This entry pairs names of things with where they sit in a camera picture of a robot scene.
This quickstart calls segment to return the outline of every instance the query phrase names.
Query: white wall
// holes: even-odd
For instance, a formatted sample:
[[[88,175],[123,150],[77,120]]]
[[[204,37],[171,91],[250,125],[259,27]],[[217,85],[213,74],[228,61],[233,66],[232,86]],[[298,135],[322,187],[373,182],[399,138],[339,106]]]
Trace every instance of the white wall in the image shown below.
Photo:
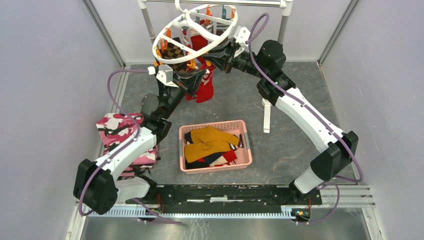
[[[424,1],[404,3],[361,1],[323,65],[389,240],[424,234]]]
[[[3,0],[0,35],[0,239],[64,239],[118,65],[80,0]]]
[[[124,61],[152,62],[152,43],[137,0],[92,1]],[[283,42],[287,59],[316,61],[348,3],[349,0],[295,0]],[[182,6],[192,9],[199,4]],[[181,14],[173,3],[148,2],[147,9],[156,34]],[[268,12],[271,16],[268,26],[253,43],[254,51],[265,40],[277,39],[281,22],[279,8],[238,6],[237,10],[239,24],[249,29],[262,13]]]

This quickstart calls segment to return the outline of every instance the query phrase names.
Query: pink plastic basket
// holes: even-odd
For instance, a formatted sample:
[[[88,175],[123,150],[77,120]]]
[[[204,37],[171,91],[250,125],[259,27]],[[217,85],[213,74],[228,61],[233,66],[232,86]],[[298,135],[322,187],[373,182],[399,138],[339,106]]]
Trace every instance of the pink plastic basket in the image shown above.
[[[215,167],[206,167],[198,169],[186,169],[186,161],[184,157],[184,147],[186,146],[186,141],[184,140],[184,134],[195,130],[205,128],[207,126],[212,126],[223,132],[234,134],[236,136],[241,134],[243,139],[244,148],[239,148],[235,151],[237,159],[235,160],[234,165],[226,166],[215,166]],[[249,145],[248,131],[246,129],[245,121],[235,120],[235,121],[221,121],[221,122],[212,122],[204,124],[195,124],[187,125],[179,128],[179,167],[181,171],[186,174],[201,174],[201,173],[210,173],[234,169],[245,169],[252,163],[252,152]]]

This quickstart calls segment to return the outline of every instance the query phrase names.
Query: mustard yellow cloth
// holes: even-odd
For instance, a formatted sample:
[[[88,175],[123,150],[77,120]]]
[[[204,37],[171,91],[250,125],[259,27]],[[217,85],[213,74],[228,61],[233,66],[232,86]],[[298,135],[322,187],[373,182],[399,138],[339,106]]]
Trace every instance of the mustard yellow cloth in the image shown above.
[[[228,152],[231,150],[230,144],[238,146],[240,142],[238,137],[212,126],[195,129],[190,133],[193,143],[184,148],[184,156],[188,163],[214,153]]]

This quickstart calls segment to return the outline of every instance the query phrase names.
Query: pink camouflage clothing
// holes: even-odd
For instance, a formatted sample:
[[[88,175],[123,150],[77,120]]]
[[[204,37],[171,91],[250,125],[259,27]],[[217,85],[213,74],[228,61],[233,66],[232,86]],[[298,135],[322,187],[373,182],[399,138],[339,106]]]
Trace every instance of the pink camouflage clothing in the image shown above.
[[[141,124],[144,120],[144,117],[140,113],[130,113],[129,115],[133,117],[138,124]],[[121,113],[106,114],[102,119],[96,122],[96,126],[104,146],[103,155],[115,149],[137,131],[137,127],[133,121]],[[141,171],[146,168],[152,168],[153,164],[156,163],[156,158],[157,146],[147,150],[135,159],[135,161],[125,169],[121,176],[133,177],[137,169]]]

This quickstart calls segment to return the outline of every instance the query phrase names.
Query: glossy gray surface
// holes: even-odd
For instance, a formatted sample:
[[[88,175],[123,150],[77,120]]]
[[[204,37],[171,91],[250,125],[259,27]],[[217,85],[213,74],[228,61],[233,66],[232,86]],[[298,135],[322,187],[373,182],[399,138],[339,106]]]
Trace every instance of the glossy gray surface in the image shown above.
[[[133,69],[146,69],[133,65]],[[333,104],[315,62],[287,62],[284,72],[296,83],[308,101],[329,121],[338,125]],[[172,127],[160,143],[162,158],[151,171],[159,184],[288,184],[309,166],[318,151],[308,136],[282,111],[271,108],[271,131],[263,133],[262,97],[256,84],[258,78],[233,69],[230,74],[216,70],[212,100],[200,104],[180,103],[169,118]],[[122,106],[129,113],[139,113],[142,98],[158,94],[153,76],[131,73],[125,88]],[[187,175],[180,170],[178,130],[181,126],[244,120],[252,149],[253,163],[246,169]],[[341,173],[353,177],[351,167]]]
[[[312,219],[327,209],[313,209]],[[135,218],[88,217],[82,240],[369,240],[362,210],[337,209],[325,221],[296,226],[285,219],[179,219],[185,225],[144,224]]]

